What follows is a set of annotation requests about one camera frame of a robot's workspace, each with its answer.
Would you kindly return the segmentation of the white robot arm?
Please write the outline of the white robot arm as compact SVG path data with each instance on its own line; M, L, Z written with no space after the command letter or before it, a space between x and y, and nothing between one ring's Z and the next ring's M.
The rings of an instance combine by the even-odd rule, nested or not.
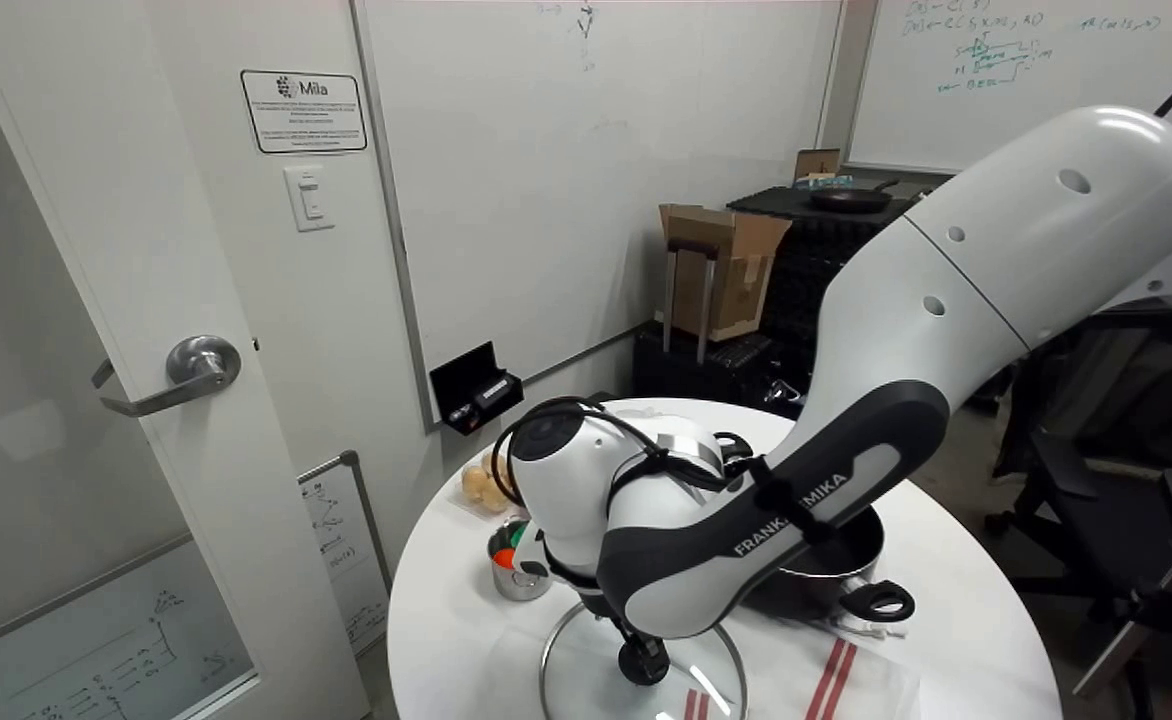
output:
M944 178L833 276L779 442L728 465L679 417L561 394L512 430L508 477L585 606L687 640L913 477L990 374L1141 297L1172 298L1172 123L1071 108Z

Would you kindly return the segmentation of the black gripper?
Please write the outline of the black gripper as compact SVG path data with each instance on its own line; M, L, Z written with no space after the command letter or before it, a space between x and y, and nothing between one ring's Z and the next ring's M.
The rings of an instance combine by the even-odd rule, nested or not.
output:
M650 656L650 637L640 637L624 616L616 616L601 588L578 588L578 597L594 616L607 619L621 632L629 652Z

